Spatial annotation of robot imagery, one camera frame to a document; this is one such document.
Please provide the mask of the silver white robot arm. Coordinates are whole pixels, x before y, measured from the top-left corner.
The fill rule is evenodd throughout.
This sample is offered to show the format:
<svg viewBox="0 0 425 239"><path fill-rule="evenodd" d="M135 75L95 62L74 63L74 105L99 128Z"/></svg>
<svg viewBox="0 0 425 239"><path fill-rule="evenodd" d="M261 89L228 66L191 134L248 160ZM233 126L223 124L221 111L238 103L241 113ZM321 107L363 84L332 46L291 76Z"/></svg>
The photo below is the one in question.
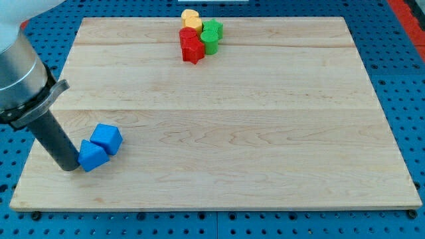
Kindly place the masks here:
<svg viewBox="0 0 425 239"><path fill-rule="evenodd" d="M1 2L1 123L28 128L62 170L73 171L79 166L78 150L49 110L68 82L55 79L21 29L61 2Z"/></svg>

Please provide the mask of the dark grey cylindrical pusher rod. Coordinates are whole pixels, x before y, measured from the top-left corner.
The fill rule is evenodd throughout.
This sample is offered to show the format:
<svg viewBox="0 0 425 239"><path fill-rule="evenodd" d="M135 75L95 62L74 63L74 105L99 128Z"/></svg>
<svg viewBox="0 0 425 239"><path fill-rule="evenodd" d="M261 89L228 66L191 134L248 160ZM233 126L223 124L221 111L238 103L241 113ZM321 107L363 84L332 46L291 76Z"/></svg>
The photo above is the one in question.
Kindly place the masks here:
<svg viewBox="0 0 425 239"><path fill-rule="evenodd" d="M64 171L79 167L79 152L50 110L32 121L27 128Z"/></svg>

